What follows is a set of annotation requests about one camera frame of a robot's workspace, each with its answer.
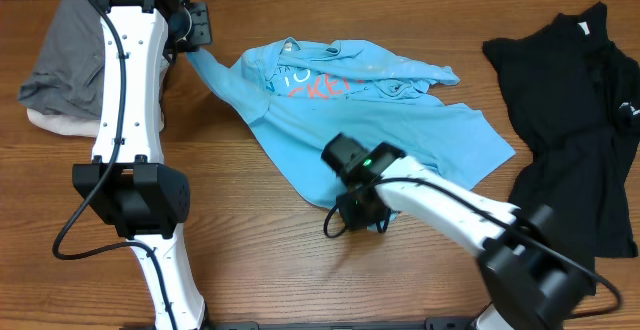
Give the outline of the light blue printed t-shirt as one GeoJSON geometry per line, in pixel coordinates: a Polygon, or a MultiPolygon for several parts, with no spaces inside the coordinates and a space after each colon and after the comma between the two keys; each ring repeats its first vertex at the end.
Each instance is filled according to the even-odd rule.
{"type": "Polygon", "coordinates": [[[369,149],[387,142],[465,189],[515,154],[481,111],[430,94],[434,85],[458,84],[450,67],[366,40],[289,37],[245,51],[231,67],[204,49],[187,59],[241,116],[296,192],[319,207],[331,208],[344,191],[321,158],[338,134],[369,149]]]}

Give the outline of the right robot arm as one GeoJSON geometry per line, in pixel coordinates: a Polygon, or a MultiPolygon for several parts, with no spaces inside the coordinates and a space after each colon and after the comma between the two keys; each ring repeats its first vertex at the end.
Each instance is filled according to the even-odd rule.
{"type": "Polygon", "coordinates": [[[368,150],[339,134],[321,158],[347,188],[332,210],[345,229],[383,233],[393,215],[406,213],[475,258],[489,305],[475,317],[429,320],[428,329],[560,329],[593,290],[595,274],[547,206],[488,199],[388,143],[368,150]]]}

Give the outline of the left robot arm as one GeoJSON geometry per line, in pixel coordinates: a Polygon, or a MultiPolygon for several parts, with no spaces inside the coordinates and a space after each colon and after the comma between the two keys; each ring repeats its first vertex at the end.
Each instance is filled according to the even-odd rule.
{"type": "Polygon", "coordinates": [[[115,228],[120,242],[81,258],[129,248],[142,269],[155,329],[209,329],[208,306],[195,284],[184,224],[187,176],[166,165],[160,141],[161,72],[179,54],[212,41],[208,9],[191,0],[88,0],[104,39],[104,88],[98,135],[88,164],[72,168],[83,201],[52,245],[60,245],[86,208],[115,228]]]}

